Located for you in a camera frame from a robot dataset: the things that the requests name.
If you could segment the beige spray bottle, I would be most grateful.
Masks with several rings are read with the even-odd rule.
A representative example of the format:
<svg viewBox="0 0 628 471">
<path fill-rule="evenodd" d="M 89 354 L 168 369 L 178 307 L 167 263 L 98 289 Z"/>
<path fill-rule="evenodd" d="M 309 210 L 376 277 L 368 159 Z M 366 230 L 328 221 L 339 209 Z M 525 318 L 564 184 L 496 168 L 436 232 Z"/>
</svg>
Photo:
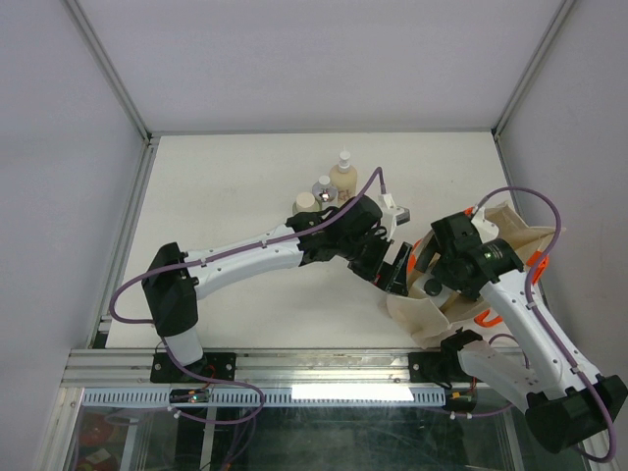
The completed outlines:
<svg viewBox="0 0 628 471">
<path fill-rule="evenodd" d="M 337 190 L 338 207 L 342 207 L 357 194 L 357 171 L 351 165 L 351 154 L 348 150 L 340 152 L 338 162 L 329 172 L 329 178 Z"/>
</svg>

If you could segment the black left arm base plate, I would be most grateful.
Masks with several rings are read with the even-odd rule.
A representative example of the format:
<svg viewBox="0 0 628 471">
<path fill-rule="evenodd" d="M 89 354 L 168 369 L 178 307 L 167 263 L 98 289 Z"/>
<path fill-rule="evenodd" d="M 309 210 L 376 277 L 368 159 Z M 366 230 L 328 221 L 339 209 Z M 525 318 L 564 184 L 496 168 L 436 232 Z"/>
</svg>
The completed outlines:
<svg viewBox="0 0 628 471">
<path fill-rule="evenodd" d="M 175 365 L 167 352 L 153 354 L 150 373 L 152 384 L 206 383 L 207 378 L 231 382 L 235 379 L 236 354 L 234 352 L 205 352 L 203 358 L 184 366 L 192 373 L 182 371 Z"/>
</svg>

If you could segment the green bottle cream cap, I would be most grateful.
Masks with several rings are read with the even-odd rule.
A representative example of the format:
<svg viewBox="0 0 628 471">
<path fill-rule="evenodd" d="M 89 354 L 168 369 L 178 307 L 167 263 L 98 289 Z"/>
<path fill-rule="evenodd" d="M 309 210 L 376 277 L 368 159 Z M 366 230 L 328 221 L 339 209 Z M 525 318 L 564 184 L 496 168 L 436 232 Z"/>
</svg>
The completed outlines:
<svg viewBox="0 0 628 471">
<path fill-rule="evenodd" d="M 321 210 L 319 201 L 311 192 L 299 193 L 292 205 L 292 214 L 296 215 L 301 212 L 313 213 Z"/>
</svg>

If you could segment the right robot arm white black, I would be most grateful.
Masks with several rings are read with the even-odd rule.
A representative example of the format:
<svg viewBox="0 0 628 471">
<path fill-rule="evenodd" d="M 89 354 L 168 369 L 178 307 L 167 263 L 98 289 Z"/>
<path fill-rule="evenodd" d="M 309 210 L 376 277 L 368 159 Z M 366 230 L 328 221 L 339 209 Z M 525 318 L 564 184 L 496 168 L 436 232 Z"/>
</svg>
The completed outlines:
<svg viewBox="0 0 628 471">
<path fill-rule="evenodd" d="M 490 385 L 518 408 L 540 445 L 559 453 L 609 430 L 627 387 L 604 376 L 573 344 L 543 303 L 534 298 L 527 271 L 503 239 L 482 241 L 470 216 L 459 212 L 432 225 L 429 243 L 439 256 L 432 280 L 473 300 L 487 301 L 531 362 L 518 366 L 479 334 L 461 330 L 441 343 L 440 371 Z"/>
</svg>

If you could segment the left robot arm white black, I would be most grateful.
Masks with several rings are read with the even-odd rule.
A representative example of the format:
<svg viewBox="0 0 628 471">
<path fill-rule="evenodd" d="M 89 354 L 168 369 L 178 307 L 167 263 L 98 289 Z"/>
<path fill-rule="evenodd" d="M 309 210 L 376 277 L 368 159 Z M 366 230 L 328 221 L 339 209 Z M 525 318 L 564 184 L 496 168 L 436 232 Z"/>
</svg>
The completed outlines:
<svg viewBox="0 0 628 471">
<path fill-rule="evenodd" d="M 390 195 L 363 195 L 342 207 L 298 212 L 240 245 L 189 252 L 174 242 L 162 246 L 141 286 L 157 334 L 173 356 L 172 370 L 189 382 L 202 376 L 206 359 L 196 331 L 197 303 L 248 278 L 340 257 L 359 278 L 405 295 L 411 245 L 403 243 L 392 263 L 385 256 L 394 230 L 409 219 L 409 210 Z"/>
</svg>

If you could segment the beige canvas bag orange handles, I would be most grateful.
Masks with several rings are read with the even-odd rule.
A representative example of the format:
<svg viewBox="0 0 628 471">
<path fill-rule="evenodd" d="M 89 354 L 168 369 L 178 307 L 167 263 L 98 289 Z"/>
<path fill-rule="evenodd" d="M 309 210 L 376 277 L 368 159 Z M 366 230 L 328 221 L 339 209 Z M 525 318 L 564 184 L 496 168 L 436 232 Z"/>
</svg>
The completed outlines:
<svg viewBox="0 0 628 471">
<path fill-rule="evenodd" d="M 552 227 L 528 226 L 506 202 L 493 208 L 482 208 L 472 223 L 481 241 L 502 238 L 508 242 L 524 263 L 525 270 L 534 265 L 555 232 Z M 415 264 L 432 235 L 428 232 L 414 244 L 406 268 L 408 295 L 387 296 L 389 315 L 421 348 L 439 346 L 459 328 L 471 329 L 484 339 L 507 334 L 509 329 L 501 316 L 485 300 L 470 300 L 450 288 L 442 288 L 434 296 L 425 292 L 424 285 L 431 279 L 431 272 L 418 271 Z"/>
</svg>

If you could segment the clear bottle silver cap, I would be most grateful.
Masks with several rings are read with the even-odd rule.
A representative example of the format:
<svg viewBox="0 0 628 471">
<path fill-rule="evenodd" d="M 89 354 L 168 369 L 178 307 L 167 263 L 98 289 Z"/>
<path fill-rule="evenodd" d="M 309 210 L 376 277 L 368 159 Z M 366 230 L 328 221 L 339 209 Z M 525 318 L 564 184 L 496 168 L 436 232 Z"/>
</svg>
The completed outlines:
<svg viewBox="0 0 628 471">
<path fill-rule="evenodd" d="M 311 192 L 321 209 L 333 206 L 337 200 L 338 191 L 333 186 L 329 176 L 321 176 L 312 186 Z"/>
</svg>

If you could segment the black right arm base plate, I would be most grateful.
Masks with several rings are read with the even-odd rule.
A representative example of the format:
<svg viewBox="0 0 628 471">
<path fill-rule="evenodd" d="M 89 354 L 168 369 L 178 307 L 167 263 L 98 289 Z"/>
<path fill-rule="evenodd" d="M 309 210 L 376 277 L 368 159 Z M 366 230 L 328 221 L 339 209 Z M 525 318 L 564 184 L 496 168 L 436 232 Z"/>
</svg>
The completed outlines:
<svg viewBox="0 0 628 471">
<path fill-rule="evenodd" d="M 434 383 L 450 389 L 453 382 L 465 382 L 468 379 L 454 353 L 441 350 L 415 351 L 410 352 L 407 358 L 411 383 Z"/>
</svg>

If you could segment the white square bottle black cap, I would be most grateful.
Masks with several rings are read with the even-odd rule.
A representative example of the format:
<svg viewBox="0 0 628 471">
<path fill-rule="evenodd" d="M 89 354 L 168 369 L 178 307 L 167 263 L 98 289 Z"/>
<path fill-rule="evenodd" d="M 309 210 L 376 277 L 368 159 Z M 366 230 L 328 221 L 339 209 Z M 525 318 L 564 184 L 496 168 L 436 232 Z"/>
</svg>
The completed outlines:
<svg viewBox="0 0 628 471">
<path fill-rule="evenodd" d="M 430 300 L 439 309 L 448 309 L 459 296 L 456 290 L 448 288 L 431 275 L 420 277 L 412 287 L 419 299 Z"/>
</svg>

